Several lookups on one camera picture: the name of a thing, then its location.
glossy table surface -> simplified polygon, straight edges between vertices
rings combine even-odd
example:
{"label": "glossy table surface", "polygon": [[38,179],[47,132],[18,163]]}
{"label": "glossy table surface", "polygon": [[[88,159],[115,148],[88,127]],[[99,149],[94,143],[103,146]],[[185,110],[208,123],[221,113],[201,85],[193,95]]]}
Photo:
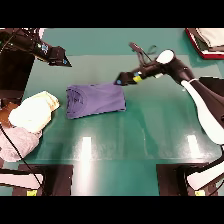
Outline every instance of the glossy table surface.
{"label": "glossy table surface", "polygon": [[[130,41],[146,51],[156,45],[156,54],[174,50],[196,77],[223,77],[223,61],[202,60],[183,28],[47,29],[43,40],[65,48],[73,67],[35,61],[24,99],[46,90],[61,106],[26,160],[73,164],[72,195],[159,195],[156,164],[205,162],[221,155],[201,129],[191,97],[169,76],[123,87],[126,112],[65,116],[68,85],[113,82],[119,72],[138,66]],[[10,188],[0,188],[0,195],[8,194]]]}

yellow label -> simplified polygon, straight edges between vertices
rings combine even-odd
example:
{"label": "yellow label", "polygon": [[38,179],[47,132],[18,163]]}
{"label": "yellow label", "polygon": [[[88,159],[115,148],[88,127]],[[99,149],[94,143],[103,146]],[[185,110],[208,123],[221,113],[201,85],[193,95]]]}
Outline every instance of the yellow label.
{"label": "yellow label", "polygon": [[204,190],[195,191],[194,193],[195,193],[196,196],[205,196],[205,191]]}
{"label": "yellow label", "polygon": [[27,196],[37,196],[37,190],[27,191]]}
{"label": "yellow label", "polygon": [[135,82],[142,81],[142,78],[139,75],[138,76],[135,76],[133,79],[134,79]]}

stack of folded clothes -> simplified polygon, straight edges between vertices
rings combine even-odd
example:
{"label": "stack of folded clothes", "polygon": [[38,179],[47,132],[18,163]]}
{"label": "stack of folded clothes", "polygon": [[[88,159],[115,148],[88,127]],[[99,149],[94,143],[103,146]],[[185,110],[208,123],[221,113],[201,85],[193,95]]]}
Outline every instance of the stack of folded clothes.
{"label": "stack of folded clothes", "polygon": [[203,59],[224,59],[224,28],[185,28]]}

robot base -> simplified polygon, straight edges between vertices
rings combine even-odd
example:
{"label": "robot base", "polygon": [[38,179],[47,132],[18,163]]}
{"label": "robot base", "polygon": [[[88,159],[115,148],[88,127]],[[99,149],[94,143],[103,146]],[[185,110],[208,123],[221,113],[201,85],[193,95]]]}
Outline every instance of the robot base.
{"label": "robot base", "polygon": [[[203,167],[208,163],[185,163],[185,164],[157,164],[157,177],[160,196],[196,196],[196,192],[185,184],[184,169],[182,167]],[[204,187],[205,196],[216,190],[215,183]]]}
{"label": "robot base", "polygon": [[[29,164],[33,171],[43,171],[44,183],[43,189],[37,190],[37,196],[70,196],[73,166],[72,165],[45,165],[45,164]],[[19,171],[29,171],[25,164],[20,164]],[[12,196],[27,196],[28,189],[21,187],[13,187]]]}

purple cloth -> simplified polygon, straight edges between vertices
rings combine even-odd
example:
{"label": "purple cloth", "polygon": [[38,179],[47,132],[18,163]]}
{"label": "purple cloth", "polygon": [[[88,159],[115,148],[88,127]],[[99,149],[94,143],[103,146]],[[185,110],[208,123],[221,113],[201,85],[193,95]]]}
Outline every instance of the purple cloth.
{"label": "purple cloth", "polygon": [[126,106],[121,86],[105,83],[67,88],[68,119],[122,110],[125,111]]}

